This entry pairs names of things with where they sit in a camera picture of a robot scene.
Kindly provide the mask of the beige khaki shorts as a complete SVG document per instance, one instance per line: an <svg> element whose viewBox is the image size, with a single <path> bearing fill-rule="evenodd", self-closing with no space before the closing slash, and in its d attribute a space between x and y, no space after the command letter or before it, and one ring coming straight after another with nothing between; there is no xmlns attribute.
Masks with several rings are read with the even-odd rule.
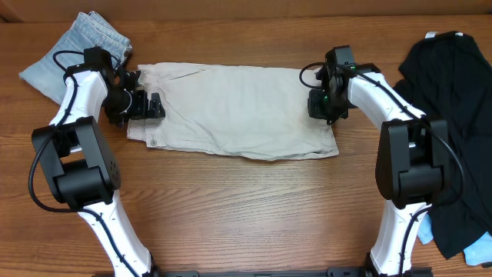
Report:
<svg viewBox="0 0 492 277"><path fill-rule="evenodd" d="M163 119L131 120L127 137L153 149L274 161L339 153L334 133L308 114L314 72L252 66L162 62L139 65Z"/></svg>

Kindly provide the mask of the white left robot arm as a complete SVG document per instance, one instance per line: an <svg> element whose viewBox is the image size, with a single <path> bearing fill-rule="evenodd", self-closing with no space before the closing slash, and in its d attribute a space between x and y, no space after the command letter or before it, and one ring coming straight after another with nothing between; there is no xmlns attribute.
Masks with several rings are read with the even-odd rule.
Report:
<svg viewBox="0 0 492 277"><path fill-rule="evenodd" d="M160 276L121 203L121 172L98 118L110 123L165 117L160 95L148 94L140 71L98 46L81 64L62 66L65 97L49 125L32 133L35 157L28 175L33 202L48 212L76 213L91 227L116 276Z"/></svg>

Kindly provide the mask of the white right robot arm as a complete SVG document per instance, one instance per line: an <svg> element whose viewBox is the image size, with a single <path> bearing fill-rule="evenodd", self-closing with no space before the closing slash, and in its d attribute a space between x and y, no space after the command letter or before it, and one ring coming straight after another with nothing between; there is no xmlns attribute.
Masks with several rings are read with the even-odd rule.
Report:
<svg viewBox="0 0 492 277"><path fill-rule="evenodd" d="M308 114L333 125L359 108L380 132L375 179L385 200L381 226L363 266L332 267L329 276L433 277L415 268L418 229L449 183L447 123L412 107L374 64L357 64L348 45L332 48L311 85Z"/></svg>

